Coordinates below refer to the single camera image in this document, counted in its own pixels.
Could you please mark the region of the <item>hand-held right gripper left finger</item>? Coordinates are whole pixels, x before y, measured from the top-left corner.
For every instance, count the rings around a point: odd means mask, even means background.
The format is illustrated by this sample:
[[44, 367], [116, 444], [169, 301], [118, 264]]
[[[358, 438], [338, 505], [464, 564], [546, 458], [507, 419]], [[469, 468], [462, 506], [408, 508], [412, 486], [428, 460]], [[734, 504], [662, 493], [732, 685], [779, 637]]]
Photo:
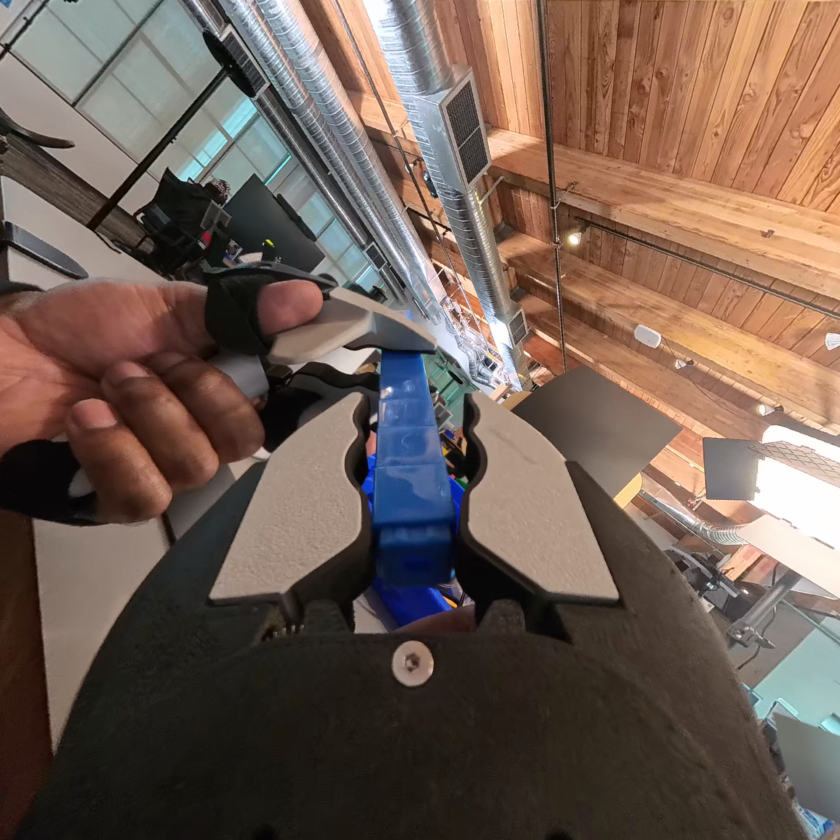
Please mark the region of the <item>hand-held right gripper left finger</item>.
[[358, 392], [303, 424], [268, 458], [209, 592], [216, 606], [268, 603], [287, 624], [308, 606], [349, 610], [372, 583], [367, 474], [371, 405]]

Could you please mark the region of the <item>black desk monitor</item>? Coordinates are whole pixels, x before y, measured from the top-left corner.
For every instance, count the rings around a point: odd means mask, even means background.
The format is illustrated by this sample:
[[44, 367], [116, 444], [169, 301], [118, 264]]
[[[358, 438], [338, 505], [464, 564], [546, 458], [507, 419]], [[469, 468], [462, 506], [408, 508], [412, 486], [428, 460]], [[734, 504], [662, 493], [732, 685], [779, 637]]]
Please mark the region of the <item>black desk monitor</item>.
[[229, 236], [245, 254], [269, 253], [286, 266], [311, 272], [324, 254], [310, 229], [263, 183], [258, 174], [248, 180], [224, 206]]

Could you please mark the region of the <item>black board wooden frame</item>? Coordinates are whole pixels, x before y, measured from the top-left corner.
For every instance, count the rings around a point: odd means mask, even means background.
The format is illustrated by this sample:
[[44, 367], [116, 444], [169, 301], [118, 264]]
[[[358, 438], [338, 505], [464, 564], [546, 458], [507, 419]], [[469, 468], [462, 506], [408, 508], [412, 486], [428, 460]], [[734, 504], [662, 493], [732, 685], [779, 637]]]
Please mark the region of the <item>black board wooden frame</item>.
[[580, 365], [512, 411], [616, 497], [681, 431], [676, 421]]

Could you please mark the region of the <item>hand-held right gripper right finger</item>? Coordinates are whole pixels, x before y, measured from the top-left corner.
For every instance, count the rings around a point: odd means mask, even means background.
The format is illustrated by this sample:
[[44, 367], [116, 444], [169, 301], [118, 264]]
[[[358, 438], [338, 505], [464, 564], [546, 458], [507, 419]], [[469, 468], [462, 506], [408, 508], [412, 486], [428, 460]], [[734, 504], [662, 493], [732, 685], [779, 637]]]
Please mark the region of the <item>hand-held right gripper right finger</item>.
[[468, 486], [460, 504], [456, 579], [481, 620], [518, 604], [526, 624], [554, 605], [620, 601], [567, 461], [537, 429], [483, 392], [467, 395]]

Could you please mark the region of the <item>silver duct with vent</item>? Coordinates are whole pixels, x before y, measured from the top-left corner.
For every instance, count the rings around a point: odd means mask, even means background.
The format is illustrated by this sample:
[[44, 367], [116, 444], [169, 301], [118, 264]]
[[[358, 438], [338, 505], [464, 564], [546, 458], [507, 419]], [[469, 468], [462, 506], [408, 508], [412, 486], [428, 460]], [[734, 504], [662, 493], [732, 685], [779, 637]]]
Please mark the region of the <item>silver duct with vent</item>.
[[364, 7], [498, 352], [520, 391], [527, 362], [514, 328], [523, 326], [523, 316], [480, 202], [490, 152], [473, 71], [450, 62], [434, 2], [365, 1]]

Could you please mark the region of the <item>studio light panel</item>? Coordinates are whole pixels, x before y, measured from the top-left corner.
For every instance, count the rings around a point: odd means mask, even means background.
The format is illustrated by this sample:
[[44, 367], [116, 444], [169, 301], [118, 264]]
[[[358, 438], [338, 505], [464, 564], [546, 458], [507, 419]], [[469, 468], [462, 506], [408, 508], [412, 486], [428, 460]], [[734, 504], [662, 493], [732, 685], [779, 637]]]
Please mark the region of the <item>studio light panel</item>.
[[780, 413], [757, 438], [705, 437], [706, 498], [747, 501], [839, 547], [839, 437]]

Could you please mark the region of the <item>silver spiral duct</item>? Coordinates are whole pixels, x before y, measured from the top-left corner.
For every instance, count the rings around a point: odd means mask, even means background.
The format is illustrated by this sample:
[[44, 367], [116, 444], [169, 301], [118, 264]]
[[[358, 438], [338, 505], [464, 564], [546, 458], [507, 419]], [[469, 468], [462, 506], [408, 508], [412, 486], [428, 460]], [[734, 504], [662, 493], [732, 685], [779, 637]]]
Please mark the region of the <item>silver spiral duct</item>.
[[349, 94], [299, 1], [222, 1], [257, 65], [338, 178], [395, 273], [434, 324], [437, 273]]

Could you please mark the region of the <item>blue plastic bin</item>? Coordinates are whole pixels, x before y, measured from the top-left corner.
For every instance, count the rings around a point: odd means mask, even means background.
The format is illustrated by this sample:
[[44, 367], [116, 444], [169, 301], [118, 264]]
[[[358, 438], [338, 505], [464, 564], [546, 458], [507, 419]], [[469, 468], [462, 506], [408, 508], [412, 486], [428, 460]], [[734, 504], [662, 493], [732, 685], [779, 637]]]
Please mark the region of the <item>blue plastic bin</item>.
[[[375, 461], [375, 454], [368, 455], [369, 471], [361, 486], [367, 496], [371, 514], [374, 506]], [[455, 524], [458, 525], [460, 504], [465, 489], [452, 477], [448, 479], [448, 482], [455, 505]], [[383, 584], [379, 576], [374, 578], [372, 591], [380, 598], [383, 608], [390, 613], [392, 623], [396, 627], [404, 627], [421, 618], [446, 613], [458, 605], [455, 603], [453, 606], [445, 594], [434, 587], [388, 587]]]

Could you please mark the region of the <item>person's left hand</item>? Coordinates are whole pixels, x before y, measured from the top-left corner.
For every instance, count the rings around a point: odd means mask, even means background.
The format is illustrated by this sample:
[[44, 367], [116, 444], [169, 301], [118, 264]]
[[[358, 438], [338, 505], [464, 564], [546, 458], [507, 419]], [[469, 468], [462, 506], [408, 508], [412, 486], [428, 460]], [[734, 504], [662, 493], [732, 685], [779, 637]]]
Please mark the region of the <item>person's left hand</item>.
[[257, 400], [207, 362], [206, 290], [112, 281], [2, 295], [2, 509], [158, 518], [263, 447]]

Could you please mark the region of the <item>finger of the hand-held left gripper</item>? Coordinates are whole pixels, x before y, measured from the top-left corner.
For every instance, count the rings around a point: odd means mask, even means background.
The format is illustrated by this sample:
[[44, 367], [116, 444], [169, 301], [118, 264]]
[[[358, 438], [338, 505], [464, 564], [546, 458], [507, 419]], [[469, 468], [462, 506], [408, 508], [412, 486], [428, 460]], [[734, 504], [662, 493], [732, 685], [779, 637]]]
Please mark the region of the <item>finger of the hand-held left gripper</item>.
[[338, 349], [434, 354], [438, 342], [400, 311], [337, 287], [314, 319], [280, 332], [266, 358], [271, 364], [305, 364]]

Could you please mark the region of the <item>black disc floor stand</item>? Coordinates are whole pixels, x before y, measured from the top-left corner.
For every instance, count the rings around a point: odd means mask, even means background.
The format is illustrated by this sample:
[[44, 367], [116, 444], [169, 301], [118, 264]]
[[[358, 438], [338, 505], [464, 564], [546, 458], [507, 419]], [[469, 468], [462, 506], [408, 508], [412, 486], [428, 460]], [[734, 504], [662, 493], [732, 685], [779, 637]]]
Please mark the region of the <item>black disc floor stand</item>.
[[150, 152], [147, 153], [147, 155], [145, 155], [138, 164], [136, 164], [131, 173], [129, 173], [123, 182], [114, 190], [105, 203], [100, 206], [99, 210], [94, 213], [86, 225], [86, 227], [91, 231], [96, 232], [99, 229], [110, 213], [120, 204], [123, 198], [131, 192], [133, 187], [140, 180], [141, 176], [148, 172], [152, 164], [155, 163], [177, 139], [178, 135], [198, 114], [202, 107], [207, 104], [209, 99], [214, 95], [215, 91], [219, 89], [226, 80], [231, 80], [235, 84], [236, 88], [239, 89], [239, 91], [248, 99], [252, 99], [256, 95], [256, 88], [251, 83], [245, 71], [244, 64], [234, 56], [234, 54], [226, 47], [224, 42], [213, 32], [205, 29], [202, 32], [202, 35], [205, 47], [219, 66], [218, 72], [201, 91], [201, 93], [186, 108], [184, 113], [164, 133], [161, 140], [159, 140]]

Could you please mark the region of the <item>black office chair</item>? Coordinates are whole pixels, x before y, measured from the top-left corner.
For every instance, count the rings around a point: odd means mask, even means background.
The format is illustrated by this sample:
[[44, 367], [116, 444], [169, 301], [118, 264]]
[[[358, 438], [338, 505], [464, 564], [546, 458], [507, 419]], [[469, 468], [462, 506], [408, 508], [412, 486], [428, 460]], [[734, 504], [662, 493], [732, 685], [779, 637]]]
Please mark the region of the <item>black office chair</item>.
[[224, 207], [230, 196], [225, 180], [212, 178], [202, 185], [165, 168], [153, 200], [134, 215], [152, 251], [141, 255], [136, 246], [133, 254], [162, 275], [201, 259], [215, 239], [228, 235], [230, 216]]

